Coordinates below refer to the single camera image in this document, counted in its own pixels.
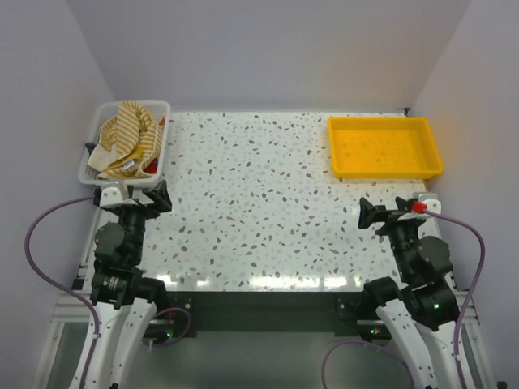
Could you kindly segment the yellow striped Doraemon towel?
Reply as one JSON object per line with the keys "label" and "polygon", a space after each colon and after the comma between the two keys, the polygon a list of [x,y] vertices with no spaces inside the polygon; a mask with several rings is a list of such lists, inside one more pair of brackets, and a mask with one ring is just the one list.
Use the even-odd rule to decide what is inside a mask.
{"label": "yellow striped Doraemon towel", "polygon": [[97,146],[87,166],[98,179],[150,179],[144,169],[161,154],[165,126],[138,101],[125,100],[101,126]]}

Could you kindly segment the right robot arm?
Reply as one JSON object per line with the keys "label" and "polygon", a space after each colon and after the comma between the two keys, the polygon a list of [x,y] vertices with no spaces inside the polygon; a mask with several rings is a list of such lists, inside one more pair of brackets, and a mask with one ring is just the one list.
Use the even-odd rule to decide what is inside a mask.
{"label": "right robot arm", "polygon": [[366,283],[359,315],[379,318],[401,355],[414,388],[473,388],[461,326],[473,291],[459,302],[448,275],[453,271],[449,245],[419,235],[430,218],[447,220],[440,202],[428,194],[396,199],[396,208],[359,201],[358,227],[379,224],[395,259],[401,288],[386,276]]}

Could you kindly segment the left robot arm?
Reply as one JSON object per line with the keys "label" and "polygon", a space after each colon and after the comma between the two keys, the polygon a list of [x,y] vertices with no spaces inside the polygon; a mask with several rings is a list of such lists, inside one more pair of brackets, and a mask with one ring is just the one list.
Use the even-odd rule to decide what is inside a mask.
{"label": "left robot arm", "polygon": [[139,267],[147,221],[172,210],[167,183],[142,191],[147,204],[132,193],[123,182],[107,182],[94,192],[94,205],[118,219],[94,236],[90,319],[72,388],[122,387],[150,320],[169,307],[164,282],[145,277]]}

